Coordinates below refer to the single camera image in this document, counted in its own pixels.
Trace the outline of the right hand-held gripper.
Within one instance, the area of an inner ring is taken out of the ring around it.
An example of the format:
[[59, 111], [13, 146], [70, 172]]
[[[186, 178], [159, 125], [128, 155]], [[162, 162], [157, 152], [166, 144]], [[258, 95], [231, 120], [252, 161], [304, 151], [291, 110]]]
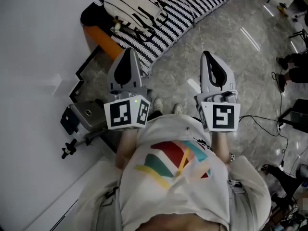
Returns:
[[[205, 132], [237, 131], [241, 105], [237, 103], [235, 77], [224, 60], [209, 51], [204, 51], [200, 59], [201, 92], [196, 96]], [[210, 92], [212, 87], [220, 92]]]

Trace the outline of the person's white printed t-shirt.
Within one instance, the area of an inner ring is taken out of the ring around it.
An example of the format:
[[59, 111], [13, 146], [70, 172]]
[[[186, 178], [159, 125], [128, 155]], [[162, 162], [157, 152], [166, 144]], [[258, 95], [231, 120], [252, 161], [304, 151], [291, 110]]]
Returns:
[[257, 170], [244, 156], [223, 163], [211, 133], [188, 115], [148, 121], [124, 169], [98, 166], [78, 199], [75, 231], [260, 231], [270, 215]]

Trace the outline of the white bag with black straps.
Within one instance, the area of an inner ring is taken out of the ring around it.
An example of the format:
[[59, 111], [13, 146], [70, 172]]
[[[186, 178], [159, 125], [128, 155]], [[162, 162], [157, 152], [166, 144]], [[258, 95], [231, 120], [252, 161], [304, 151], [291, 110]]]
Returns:
[[134, 31], [141, 42], [150, 41], [155, 27], [168, 21], [168, 14], [158, 0], [103, 0], [107, 13], [123, 27]]

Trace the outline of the person's black trousers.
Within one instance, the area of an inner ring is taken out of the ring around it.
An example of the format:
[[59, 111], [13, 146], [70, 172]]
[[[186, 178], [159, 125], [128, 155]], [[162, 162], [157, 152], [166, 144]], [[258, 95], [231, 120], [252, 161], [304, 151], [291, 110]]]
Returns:
[[151, 120], [153, 120], [153, 119], [155, 119], [155, 118], [157, 118], [157, 117], [160, 117], [160, 116], [162, 116], [163, 114], [162, 114], [162, 112], [160, 111], [160, 110], [155, 110], [154, 112], [152, 112], [149, 116], [148, 116], [148, 118], [147, 118], [147, 121], [151, 121]]

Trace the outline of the black metal stand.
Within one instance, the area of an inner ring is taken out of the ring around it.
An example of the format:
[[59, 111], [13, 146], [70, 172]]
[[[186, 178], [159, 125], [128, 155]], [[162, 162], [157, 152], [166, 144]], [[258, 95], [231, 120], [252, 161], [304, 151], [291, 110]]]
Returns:
[[294, 34], [289, 36], [289, 39], [292, 39], [292, 38], [295, 38], [295, 37], [300, 37], [302, 39], [302, 41], [304, 42], [304, 44], [305, 44], [305, 49], [303, 51], [301, 51], [301, 52], [298, 52], [295, 49], [294, 44], [291, 42], [291, 44], [293, 45], [295, 51], [297, 53], [299, 53], [299, 54], [303, 54], [303, 53], [308, 52], [308, 32], [305, 29], [302, 29], [301, 31], [295, 32]]

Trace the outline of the orange sofa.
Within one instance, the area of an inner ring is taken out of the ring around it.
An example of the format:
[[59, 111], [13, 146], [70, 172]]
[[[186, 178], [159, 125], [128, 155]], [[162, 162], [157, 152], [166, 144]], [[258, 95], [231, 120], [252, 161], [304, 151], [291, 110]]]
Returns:
[[198, 21], [229, 0], [95, 0], [84, 30], [112, 58], [133, 48], [144, 72]]

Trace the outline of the black equipment pile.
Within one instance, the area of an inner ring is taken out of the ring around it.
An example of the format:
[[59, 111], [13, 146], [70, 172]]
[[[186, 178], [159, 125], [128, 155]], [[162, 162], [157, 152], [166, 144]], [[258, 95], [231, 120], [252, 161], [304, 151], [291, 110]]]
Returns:
[[261, 231], [308, 231], [308, 166], [300, 164], [294, 175], [271, 164], [258, 171], [273, 183], [270, 216]]

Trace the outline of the person's right forearm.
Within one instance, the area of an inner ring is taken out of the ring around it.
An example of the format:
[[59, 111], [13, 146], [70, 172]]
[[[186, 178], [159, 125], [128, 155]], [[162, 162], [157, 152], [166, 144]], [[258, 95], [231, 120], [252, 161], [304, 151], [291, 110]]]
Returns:
[[231, 162], [226, 133], [211, 133], [211, 149], [223, 163]]

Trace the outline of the person's left white shoe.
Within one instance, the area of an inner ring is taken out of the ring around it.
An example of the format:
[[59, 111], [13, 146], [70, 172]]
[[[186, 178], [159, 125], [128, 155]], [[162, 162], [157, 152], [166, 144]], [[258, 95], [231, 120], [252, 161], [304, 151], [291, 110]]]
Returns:
[[162, 112], [163, 111], [163, 108], [164, 108], [164, 102], [162, 100], [162, 98], [155, 98], [154, 100], [154, 103], [153, 103], [153, 108], [154, 108], [154, 111], [159, 111], [159, 112]]

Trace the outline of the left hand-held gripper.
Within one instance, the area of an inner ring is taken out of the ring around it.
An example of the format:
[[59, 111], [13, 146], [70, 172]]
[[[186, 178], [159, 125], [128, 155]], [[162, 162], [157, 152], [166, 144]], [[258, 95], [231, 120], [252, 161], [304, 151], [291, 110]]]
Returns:
[[[109, 130], [144, 128], [150, 110], [148, 90], [141, 87], [140, 60], [133, 48], [127, 48], [114, 60], [108, 72], [108, 103], [104, 112]], [[123, 90], [114, 90], [118, 85]]]

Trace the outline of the black and white striped blanket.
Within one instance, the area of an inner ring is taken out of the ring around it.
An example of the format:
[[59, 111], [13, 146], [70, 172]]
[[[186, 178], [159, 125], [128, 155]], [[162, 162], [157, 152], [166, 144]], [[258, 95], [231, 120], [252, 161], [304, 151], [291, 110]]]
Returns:
[[114, 31], [113, 18], [103, 7], [103, 0], [96, 0], [81, 14], [81, 23], [93, 40], [111, 58], [116, 58], [126, 48], [133, 48], [141, 62], [144, 74], [152, 72], [153, 65], [186, 32], [204, 17], [230, 0], [158, 0], [168, 14], [168, 21], [155, 27], [156, 35], [147, 42], [138, 40], [134, 31], [121, 26]]

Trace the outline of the grey metal case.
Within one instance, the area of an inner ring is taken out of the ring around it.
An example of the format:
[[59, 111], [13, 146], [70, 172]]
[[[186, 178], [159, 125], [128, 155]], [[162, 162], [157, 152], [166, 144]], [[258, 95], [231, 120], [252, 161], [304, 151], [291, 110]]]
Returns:
[[106, 126], [104, 103], [95, 99], [70, 104], [62, 114], [60, 123], [69, 135], [99, 130]]

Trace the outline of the person's left forearm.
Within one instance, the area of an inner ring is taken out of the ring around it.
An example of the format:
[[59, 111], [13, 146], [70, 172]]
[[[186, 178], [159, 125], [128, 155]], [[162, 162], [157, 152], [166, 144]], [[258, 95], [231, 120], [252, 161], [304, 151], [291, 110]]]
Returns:
[[133, 156], [136, 150], [137, 134], [137, 129], [122, 132], [115, 156], [115, 166], [117, 168], [124, 169], [126, 163]]

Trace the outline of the black box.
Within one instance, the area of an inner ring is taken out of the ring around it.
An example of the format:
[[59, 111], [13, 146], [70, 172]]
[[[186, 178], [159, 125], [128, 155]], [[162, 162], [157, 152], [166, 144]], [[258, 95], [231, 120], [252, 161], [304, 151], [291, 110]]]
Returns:
[[308, 133], [308, 100], [298, 99], [292, 108], [278, 118], [278, 122]]

